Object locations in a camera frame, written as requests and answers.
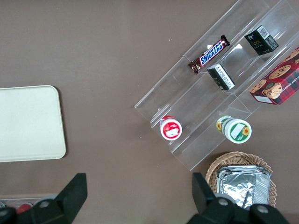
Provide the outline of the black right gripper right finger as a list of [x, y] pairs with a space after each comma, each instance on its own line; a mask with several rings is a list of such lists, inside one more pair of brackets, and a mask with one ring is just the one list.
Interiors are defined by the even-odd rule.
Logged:
[[201, 173], [192, 174], [192, 197], [198, 213], [190, 224], [287, 224], [274, 207], [254, 204], [245, 210], [223, 197], [216, 197]]

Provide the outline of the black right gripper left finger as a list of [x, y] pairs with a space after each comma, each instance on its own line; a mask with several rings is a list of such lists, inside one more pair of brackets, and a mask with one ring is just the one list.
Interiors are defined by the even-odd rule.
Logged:
[[54, 199], [44, 199], [17, 213], [13, 207], [0, 209], [2, 224], [71, 224], [88, 196], [86, 173], [77, 173]]

